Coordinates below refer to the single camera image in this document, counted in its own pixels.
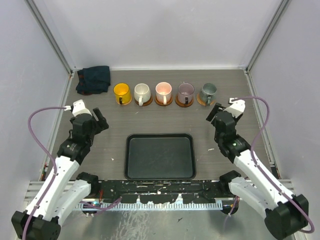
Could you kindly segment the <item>woven rattan coaster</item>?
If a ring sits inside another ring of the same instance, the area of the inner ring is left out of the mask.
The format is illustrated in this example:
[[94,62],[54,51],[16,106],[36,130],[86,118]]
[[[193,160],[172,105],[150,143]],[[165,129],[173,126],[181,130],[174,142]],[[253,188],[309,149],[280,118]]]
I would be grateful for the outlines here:
[[120,102],[120,101],[118,101],[118,100],[116,99],[116,103],[119,104],[120,106],[129,105],[129,104],[131,103],[131,101],[132,101],[132,98],[131,98],[129,101],[127,101],[127,102]]
[[[205,106],[205,107],[208,107],[208,105],[201,99],[200,93],[198,93],[198,94],[196,95],[196,99],[197,99],[197,102],[198,102],[200,105]],[[215,101],[213,100],[209,105],[212,106],[214,103],[215,103]]]

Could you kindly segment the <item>yellow mug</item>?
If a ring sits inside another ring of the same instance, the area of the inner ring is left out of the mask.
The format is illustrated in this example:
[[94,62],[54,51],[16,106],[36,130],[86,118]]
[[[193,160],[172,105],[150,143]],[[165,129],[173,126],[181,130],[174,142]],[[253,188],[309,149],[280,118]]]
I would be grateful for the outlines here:
[[115,101],[118,100],[119,102],[128,102],[132,99],[130,87],[126,83],[118,83],[114,86],[113,92],[115,94]]

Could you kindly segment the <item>grey ceramic mug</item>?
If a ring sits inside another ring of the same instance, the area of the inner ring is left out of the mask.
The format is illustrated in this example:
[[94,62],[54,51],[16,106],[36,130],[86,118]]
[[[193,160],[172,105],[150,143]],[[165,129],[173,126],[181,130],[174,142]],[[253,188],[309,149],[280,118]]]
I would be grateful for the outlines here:
[[206,83],[200,91],[200,99],[209,106],[216,99],[217,87],[213,83]]

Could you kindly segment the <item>white ceramic mug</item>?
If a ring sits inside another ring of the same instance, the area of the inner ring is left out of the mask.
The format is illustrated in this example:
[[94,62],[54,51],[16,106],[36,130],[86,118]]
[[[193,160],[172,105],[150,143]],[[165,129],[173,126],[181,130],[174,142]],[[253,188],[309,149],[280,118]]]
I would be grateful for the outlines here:
[[139,83],[134,87],[134,100],[142,107],[152,98],[151,90],[145,83]]

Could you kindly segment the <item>purple glass cup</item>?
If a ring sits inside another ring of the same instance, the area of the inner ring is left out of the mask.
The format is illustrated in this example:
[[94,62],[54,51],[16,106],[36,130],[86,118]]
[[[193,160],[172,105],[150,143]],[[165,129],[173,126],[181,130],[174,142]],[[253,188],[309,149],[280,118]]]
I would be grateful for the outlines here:
[[190,104],[194,98],[194,92],[194,86],[190,83],[184,82],[178,87],[177,99],[184,105]]

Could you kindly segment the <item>pink ceramic mug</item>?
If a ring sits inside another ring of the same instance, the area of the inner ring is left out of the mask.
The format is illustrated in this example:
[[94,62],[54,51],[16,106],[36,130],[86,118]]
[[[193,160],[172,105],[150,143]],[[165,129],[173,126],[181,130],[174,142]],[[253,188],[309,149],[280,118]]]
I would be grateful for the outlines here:
[[172,97],[172,86],[168,82],[160,82],[156,85],[155,92],[157,99],[166,105]]

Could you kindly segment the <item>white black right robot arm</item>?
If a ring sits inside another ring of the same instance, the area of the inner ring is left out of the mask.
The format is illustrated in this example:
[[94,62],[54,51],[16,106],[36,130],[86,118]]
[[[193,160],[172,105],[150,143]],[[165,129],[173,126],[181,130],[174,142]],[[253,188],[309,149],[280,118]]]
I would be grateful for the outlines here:
[[244,100],[231,100],[229,107],[216,103],[206,120],[215,128],[214,140],[222,155],[241,169],[251,180],[248,183],[236,171],[219,178],[219,191],[225,197],[243,199],[263,218],[277,240],[301,231],[308,225],[309,202],[287,189],[259,160],[251,145],[236,131],[245,111]]

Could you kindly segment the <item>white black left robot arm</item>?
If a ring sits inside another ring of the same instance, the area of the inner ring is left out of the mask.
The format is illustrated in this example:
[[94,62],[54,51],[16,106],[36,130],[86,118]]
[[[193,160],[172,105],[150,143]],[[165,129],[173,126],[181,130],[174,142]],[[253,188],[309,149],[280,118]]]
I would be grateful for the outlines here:
[[72,187],[64,192],[72,175],[91,150],[96,135],[109,128],[99,108],[72,111],[72,128],[60,145],[52,169],[39,192],[27,208],[16,211],[11,222],[21,240],[56,240],[62,225],[73,208],[85,197],[95,198],[100,193],[99,178],[80,173]]

